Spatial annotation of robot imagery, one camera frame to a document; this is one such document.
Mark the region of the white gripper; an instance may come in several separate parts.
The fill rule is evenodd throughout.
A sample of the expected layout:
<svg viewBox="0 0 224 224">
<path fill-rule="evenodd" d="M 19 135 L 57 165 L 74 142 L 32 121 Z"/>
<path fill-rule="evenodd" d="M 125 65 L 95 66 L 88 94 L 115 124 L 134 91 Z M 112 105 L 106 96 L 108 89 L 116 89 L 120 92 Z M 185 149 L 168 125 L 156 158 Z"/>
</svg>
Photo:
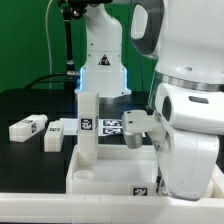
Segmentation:
<svg viewBox="0 0 224 224">
<path fill-rule="evenodd" d="M 218 136 L 173 128 L 147 134 L 158 165 L 157 193 L 189 201 L 201 199 L 216 164 Z"/>
</svg>

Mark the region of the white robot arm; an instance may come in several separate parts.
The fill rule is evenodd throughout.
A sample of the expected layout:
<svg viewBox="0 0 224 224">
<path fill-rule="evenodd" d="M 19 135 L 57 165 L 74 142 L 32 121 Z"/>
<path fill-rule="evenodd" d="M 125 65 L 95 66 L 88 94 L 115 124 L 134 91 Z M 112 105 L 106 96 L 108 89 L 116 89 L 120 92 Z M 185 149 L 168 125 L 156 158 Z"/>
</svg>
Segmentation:
<svg viewBox="0 0 224 224">
<path fill-rule="evenodd" d="M 154 145 L 160 182 L 174 197 L 204 196 L 224 135 L 224 0 L 133 0 L 130 36 L 157 64 L 153 113 L 122 116 L 126 144 Z"/>
</svg>

